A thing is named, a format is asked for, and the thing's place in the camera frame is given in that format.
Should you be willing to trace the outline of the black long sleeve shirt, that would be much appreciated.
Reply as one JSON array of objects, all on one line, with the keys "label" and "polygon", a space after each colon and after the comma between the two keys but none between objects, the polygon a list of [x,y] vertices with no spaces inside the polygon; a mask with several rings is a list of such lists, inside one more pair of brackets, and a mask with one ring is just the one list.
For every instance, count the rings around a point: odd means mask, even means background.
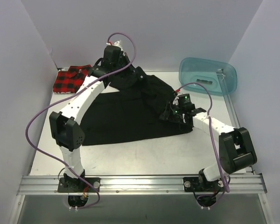
[{"label": "black long sleeve shirt", "polygon": [[190,133],[191,125],[160,119],[174,89],[155,75],[115,77],[117,92],[101,93],[85,112],[83,146],[126,143]]}]

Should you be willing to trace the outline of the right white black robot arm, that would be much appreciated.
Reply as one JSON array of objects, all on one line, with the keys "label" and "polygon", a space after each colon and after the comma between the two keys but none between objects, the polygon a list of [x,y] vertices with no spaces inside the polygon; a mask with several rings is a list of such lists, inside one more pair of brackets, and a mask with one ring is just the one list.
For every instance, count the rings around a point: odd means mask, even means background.
[{"label": "right white black robot arm", "polygon": [[199,171],[198,187],[208,191],[216,181],[227,185],[227,176],[257,162],[249,131],[227,125],[210,115],[209,110],[196,108],[189,94],[178,95],[166,103],[160,115],[164,121],[182,127],[197,128],[208,134],[213,146],[216,162]]}]

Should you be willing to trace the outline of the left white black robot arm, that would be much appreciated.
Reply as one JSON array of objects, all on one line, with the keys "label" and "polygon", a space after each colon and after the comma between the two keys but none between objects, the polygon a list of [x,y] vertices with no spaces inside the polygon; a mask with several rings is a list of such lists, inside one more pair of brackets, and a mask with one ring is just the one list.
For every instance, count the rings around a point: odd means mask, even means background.
[{"label": "left white black robot arm", "polygon": [[77,96],[60,112],[52,112],[49,116],[52,137],[66,162],[63,185],[69,186],[75,192],[85,187],[85,170],[80,156],[80,146],[85,139],[80,124],[85,112],[116,78],[122,79],[124,86],[129,87],[146,77],[142,68],[133,67],[120,41],[108,42],[106,45],[103,57],[89,69]]}]

